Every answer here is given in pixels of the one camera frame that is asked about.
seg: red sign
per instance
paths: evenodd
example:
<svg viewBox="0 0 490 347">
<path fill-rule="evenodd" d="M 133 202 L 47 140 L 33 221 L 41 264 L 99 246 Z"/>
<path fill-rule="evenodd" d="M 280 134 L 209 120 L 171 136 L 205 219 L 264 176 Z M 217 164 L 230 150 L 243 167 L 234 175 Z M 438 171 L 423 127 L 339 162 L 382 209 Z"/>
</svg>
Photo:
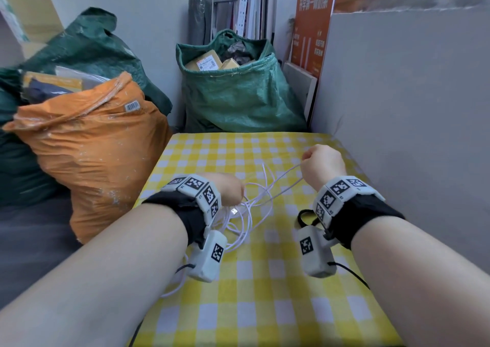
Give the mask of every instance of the red sign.
<svg viewBox="0 0 490 347">
<path fill-rule="evenodd" d="M 291 62 L 320 78 L 335 0 L 298 0 Z"/>
</svg>

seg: yellow checkered tablecloth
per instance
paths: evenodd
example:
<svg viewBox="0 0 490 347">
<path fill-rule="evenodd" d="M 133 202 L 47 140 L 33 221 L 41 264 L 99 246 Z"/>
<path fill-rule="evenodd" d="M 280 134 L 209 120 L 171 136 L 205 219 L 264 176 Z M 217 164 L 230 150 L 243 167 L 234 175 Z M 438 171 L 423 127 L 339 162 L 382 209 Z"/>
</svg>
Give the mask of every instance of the yellow checkered tablecloth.
<svg viewBox="0 0 490 347">
<path fill-rule="evenodd" d="M 181 173 L 227 172 L 264 185 L 262 163 L 279 176 L 299 164 L 304 150 L 316 143 L 338 149 L 347 172 L 367 180 L 342 145 L 325 134 L 175 134 L 136 205 Z M 299 168 L 291 171 L 274 186 L 273 195 L 300 176 Z M 251 197 L 258 194 L 258 189 L 247 191 Z M 314 198 L 304 181 L 276 198 L 273 214 L 242 246 L 223 255 L 218 279 L 207 284 L 187 278 L 179 292 L 158 300 L 134 345 L 402 344 L 371 292 L 347 271 L 338 268 L 326 279 L 303 274 L 296 219 Z M 254 208 L 254 223 L 268 209 Z M 337 262 L 359 273 L 350 251 L 340 245 L 332 251 Z"/>
</svg>

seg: person's left hand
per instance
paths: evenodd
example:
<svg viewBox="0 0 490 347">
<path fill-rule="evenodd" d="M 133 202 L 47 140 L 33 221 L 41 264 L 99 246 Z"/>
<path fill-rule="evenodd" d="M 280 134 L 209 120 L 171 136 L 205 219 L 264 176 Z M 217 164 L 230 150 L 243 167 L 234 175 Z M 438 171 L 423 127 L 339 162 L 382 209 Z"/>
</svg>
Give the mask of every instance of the person's left hand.
<svg viewBox="0 0 490 347">
<path fill-rule="evenodd" d="M 233 174 L 199 173 L 199 175 L 214 182 L 221 194 L 221 203 L 223 206 L 235 206 L 242 202 L 245 186 L 242 181 Z"/>
</svg>

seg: forearm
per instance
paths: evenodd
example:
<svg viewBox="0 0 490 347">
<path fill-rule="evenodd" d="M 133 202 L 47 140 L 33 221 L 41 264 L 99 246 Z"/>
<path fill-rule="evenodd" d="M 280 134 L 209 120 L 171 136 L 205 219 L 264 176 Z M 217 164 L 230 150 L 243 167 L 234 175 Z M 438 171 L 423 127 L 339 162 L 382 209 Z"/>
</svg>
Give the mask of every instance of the forearm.
<svg viewBox="0 0 490 347">
<path fill-rule="evenodd" d="M 455 251 L 379 217 L 354 236 L 352 252 L 407 345 L 490 345 L 490 277 Z"/>
<path fill-rule="evenodd" d="M 186 247 L 173 210 L 131 210 L 0 312 L 0 344 L 124 345 Z"/>
</svg>

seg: black and white square marker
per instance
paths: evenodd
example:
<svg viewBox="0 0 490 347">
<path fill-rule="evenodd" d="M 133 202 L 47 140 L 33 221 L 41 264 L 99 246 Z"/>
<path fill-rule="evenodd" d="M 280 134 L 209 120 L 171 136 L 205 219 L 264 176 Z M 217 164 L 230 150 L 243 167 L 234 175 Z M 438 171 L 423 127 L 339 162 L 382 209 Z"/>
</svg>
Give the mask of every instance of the black and white square marker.
<svg viewBox="0 0 490 347">
<path fill-rule="evenodd" d="M 333 193 L 327 190 L 327 192 L 325 192 L 325 194 L 322 196 L 320 202 L 323 204 L 324 207 L 330 209 L 332 204 L 335 202 L 335 199 L 336 197 L 333 195 Z"/>
<path fill-rule="evenodd" d="M 203 194 L 204 194 L 204 198 L 206 199 L 208 205 L 211 205 L 211 202 L 216 197 L 211 186 L 208 186 L 207 188 L 205 188 Z"/>
<path fill-rule="evenodd" d="M 186 186 L 189 186 L 191 188 L 199 190 L 204 185 L 204 182 L 202 182 L 196 178 L 189 178 L 189 180 L 187 182 L 185 182 L 184 184 Z"/>
<path fill-rule="evenodd" d="M 354 187 L 367 187 L 363 181 L 359 179 L 346 179 L 347 182 L 351 183 Z"/>
<path fill-rule="evenodd" d="M 342 192 L 348 190 L 349 188 L 350 186 L 343 180 L 338 181 L 332 187 L 330 187 L 330 189 L 334 191 L 335 195 L 337 196 L 340 195 Z"/>
<path fill-rule="evenodd" d="M 214 204 L 211 205 L 211 218 L 214 219 L 214 217 L 215 217 L 218 209 L 219 209 L 219 206 L 218 206 L 217 199 L 216 199 L 216 201 L 214 202 Z"/>
<path fill-rule="evenodd" d="M 316 216 L 323 221 L 323 217 L 325 216 L 325 211 L 322 208 L 320 204 L 316 204 L 316 209 L 315 209 Z"/>
<path fill-rule="evenodd" d="M 215 248 L 211 253 L 211 258 L 213 258 L 216 262 L 219 263 L 221 261 L 222 256 L 223 256 L 223 248 L 218 244 L 215 244 Z"/>
<path fill-rule="evenodd" d="M 180 184 L 184 181 L 184 179 L 187 178 L 187 177 L 178 177 L 178 178 L 174 178 L 172 179 L 169 183 L 167 184 Z"/>
<path fill-rule="evenodd" d="M 311 253 L 313 251 L 313 244 L 309 236 L 306 239 L 302 239 L 299 242 L 299 246 L 301 247 L 301 253 L 303 255 Z"/>
</svg>

